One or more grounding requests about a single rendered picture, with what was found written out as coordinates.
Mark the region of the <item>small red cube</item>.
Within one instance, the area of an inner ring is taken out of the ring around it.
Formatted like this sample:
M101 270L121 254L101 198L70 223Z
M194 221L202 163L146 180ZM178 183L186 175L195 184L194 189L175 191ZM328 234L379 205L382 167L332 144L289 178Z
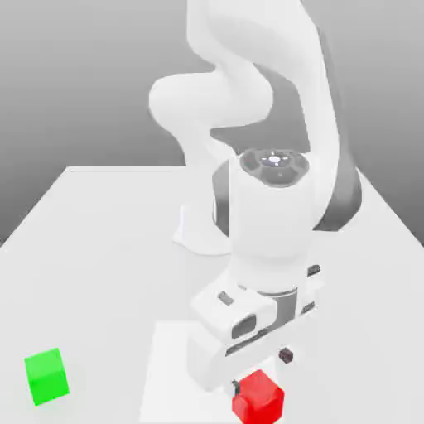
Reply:
M237 381L232 411L243 424L274 424L282 417L285 393L261 369Z

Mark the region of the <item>small green cube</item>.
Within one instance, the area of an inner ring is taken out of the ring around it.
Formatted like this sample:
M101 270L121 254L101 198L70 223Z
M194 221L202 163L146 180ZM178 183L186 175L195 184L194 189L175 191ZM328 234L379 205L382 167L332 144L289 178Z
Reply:
M35 406L70 393L60 350L58 348L24 358L26 377Z

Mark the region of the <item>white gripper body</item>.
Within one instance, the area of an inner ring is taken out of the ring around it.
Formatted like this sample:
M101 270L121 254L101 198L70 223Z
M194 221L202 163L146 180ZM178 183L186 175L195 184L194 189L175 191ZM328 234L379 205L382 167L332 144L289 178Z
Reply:
M187 371L201 388L211 392L255 369L268 357L277 357L284 349L292 356L296 354L289 326L260 332L235 344L226 344L206 328L194 326L187 339Z

